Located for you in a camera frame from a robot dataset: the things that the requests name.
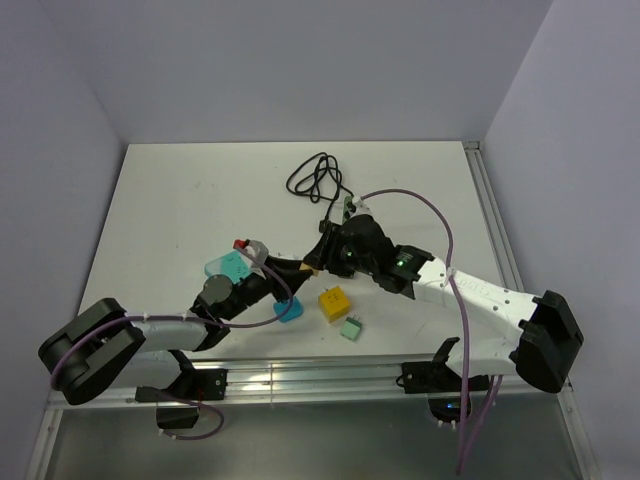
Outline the green power strip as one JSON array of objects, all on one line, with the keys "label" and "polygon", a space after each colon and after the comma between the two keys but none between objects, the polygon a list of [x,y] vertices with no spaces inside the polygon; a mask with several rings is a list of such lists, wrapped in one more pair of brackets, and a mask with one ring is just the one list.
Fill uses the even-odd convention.
[{"label": "green power strip", "polygon": [[344,201],[343,201],[343,207],[342,207],[342,216],[341,216],[341,223],[344,224],[347,220],[349,220],[353,214],[352,209],[353,209],[353,203],[352,203],[352,196],[347,196]]}]

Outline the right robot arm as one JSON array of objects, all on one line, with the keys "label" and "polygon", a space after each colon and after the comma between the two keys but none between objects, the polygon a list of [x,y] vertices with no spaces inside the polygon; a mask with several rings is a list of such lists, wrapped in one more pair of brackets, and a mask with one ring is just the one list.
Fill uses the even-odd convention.
[{"label": "right robot arm", "polygon": [[427,251],[394,244],[370,215],[327,223],[303,262],[341,277],[365,274],[389,293],[465,313],[468,322],[490,328],[490,339],[443,342],[432,370],[446,390],[467,376],[518,375],[540,391],[558,393],[584,342],[562,295],[517,292],[456,270]]}]

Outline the small orange plug adapter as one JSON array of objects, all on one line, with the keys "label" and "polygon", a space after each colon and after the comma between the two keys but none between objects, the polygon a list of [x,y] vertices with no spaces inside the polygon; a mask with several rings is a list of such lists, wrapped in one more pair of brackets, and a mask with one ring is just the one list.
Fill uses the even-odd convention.
[{"label": "small orange plug adapter", "polygon": [[299,267],[299,271],[305,272],[306,274],[309,274],[314,277],[317,277],[319,275],[319,271],[317,269],[312,268],[311,266],[306,264],[301,264]]}]

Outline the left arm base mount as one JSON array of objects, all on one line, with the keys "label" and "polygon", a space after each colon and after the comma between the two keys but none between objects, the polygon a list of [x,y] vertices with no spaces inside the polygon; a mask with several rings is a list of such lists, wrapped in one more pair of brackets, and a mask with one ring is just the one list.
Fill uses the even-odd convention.
[{"label": "left arm base mount", "polygon": [[[225,397],[228,370],[195,369],[182,372],[167,388],[137,387],[136,403],[156,405],[156,425],[160,433],[176,441],[198,441],[219,433],[224,424],[223,412],[210,401],[221,401]],[[217,425],[206,433],[189,434],[205,414],[218,420]]]}]

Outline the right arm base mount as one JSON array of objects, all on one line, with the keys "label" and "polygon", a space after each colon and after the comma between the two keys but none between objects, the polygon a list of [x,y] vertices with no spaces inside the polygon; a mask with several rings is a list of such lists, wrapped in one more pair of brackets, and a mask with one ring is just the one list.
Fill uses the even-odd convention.
[{"label": "right arm base mount", "polygon": [[430,414],[438,427],[449,426],[456,430],[462,414],[470,416],[473,392],[487,392],[490,380],[487,375],[477,375],[468,381],[467,405],[462,407],[462,378],[446,365],[453,347],[460,342],[459,337],[444,341],[429,361],[409,361],[401,364],[401,373],[395,384],[405,394],[427,394]]}]

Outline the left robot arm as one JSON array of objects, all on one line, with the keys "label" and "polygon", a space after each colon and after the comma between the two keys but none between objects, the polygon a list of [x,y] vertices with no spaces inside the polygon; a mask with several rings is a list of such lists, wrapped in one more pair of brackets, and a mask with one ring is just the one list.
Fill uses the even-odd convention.
[{"label": "left robot arm", "polygon": [[38,357],[52,389],[73,406],[110,388],[134,388],[138,402],[221,400],[226,374],[196,368],[188,353],[217,346],[239,328],[236,317],[265,297],[290,311],[311,276],[299,260],[267,256],[238,281],[210,276],[192,307],[176,315],[131,315],[103,298],[45,340]]}]

